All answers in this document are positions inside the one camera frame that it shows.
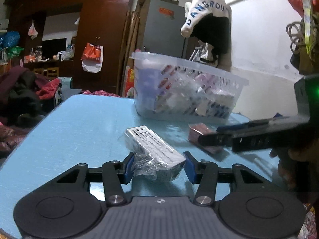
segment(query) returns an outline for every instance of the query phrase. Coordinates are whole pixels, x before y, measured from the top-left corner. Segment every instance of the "green plastic bag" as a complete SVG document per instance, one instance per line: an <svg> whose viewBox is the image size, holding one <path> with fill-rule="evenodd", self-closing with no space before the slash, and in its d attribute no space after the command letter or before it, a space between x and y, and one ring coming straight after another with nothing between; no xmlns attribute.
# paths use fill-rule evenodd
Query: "green plastic bag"
<svg viewBox="0 0 319 239"><path fill-rule="evenodd" d="M24 48L19 46L8 48L8 59L18 57L23 50Z"/></svg>

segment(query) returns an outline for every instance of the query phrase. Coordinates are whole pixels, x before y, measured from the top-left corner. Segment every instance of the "white plastic bag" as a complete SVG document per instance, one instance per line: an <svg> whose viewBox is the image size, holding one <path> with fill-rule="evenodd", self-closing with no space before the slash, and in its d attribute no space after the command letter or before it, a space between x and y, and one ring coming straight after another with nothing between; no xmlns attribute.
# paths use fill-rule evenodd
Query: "white plastic bag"
<svg viewBox="0 0 319 239"><path fill-rule="evenodd" d="M70 58L74 57L74 52L71 49L67 49L67 51L60 51L58 54L61 57L61 61L70 60Z"/></svg>
<svg viewBox="0 0 319 239"><path fill-rule="evenodd" d="M34 39L38 36L38 34L39 33L35 30L34 22L32 20L32 24L31 24L31 27L29 28L28 35L31 36L31 39Z"/></svg>
<svg viewBox="0 0 319 239"><path fill-rule="evenodd" d="M92 60L82 60L82 67L84 71L97 73L101 71L103 63L103 46L101 48L101 63L95 63Z"/></svg>

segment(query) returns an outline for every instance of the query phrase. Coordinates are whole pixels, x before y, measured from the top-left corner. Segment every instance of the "yellow strap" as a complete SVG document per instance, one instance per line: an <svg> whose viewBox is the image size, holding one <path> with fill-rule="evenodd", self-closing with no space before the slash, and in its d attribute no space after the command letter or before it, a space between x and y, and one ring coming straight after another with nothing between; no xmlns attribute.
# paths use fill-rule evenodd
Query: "yellow strap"
<svg viewBox="0 0 319 239"><path fill-rule="evenodd" d="M312 1L302 0L303 11L305 15L305 42L307 54L310 54L310 49L313 42L313 20L312 20Z"/></svg>

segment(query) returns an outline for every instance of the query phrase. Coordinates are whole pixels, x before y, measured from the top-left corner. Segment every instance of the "cabinet door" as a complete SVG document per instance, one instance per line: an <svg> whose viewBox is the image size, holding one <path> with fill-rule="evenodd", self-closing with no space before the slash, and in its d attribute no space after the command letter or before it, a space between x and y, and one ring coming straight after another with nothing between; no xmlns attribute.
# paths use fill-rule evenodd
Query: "cabinet door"
<svg viewBox="0 0 319 239"><path fill-rule="evenodd" d="M83 4L76 39L74 88L115 91L126 12L127 4L108 0L88 0ZM103 65L99 73L89 73L82 68L81 56L86 43L94 43L95 37L104 48Z"/></svg>

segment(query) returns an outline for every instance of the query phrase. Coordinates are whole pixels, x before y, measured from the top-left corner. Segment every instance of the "wooden chair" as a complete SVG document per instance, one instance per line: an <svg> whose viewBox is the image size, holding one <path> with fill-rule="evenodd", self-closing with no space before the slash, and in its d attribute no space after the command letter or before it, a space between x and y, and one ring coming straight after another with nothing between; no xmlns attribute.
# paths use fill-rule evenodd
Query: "wooden chair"
<svg viewBox="0 0 319 239"><path fill-rule="evenodd" d="M50 81L59 77L59 68L58 67L47 68L47 77L49 78Z"/></svg>
<svg viewBox="0 0 319 239"><path fill-rule="evenodd" d="M43 68L34 68L33 71L37 74L44 75L44 69Z"/></svg>

